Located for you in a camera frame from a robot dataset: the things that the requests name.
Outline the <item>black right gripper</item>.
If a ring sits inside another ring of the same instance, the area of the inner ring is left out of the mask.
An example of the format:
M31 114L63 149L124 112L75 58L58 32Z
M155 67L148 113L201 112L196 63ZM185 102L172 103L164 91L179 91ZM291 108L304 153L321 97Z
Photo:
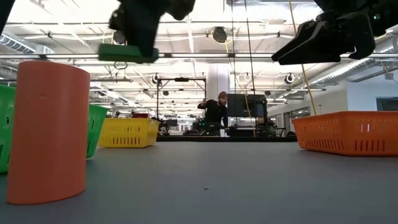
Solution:
M271 59L281 65L340 62L343 54L350 59L365 58L375 46L368 15L352 12L300 24L295 37Z

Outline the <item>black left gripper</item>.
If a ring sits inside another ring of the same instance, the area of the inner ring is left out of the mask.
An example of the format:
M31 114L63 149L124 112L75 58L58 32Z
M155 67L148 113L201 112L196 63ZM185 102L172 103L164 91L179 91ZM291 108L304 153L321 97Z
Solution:
M109 18L109 28L125 30L127 44L143 57L152 57L160 18L170 14L181 21L193 11L196 0L120 0Z

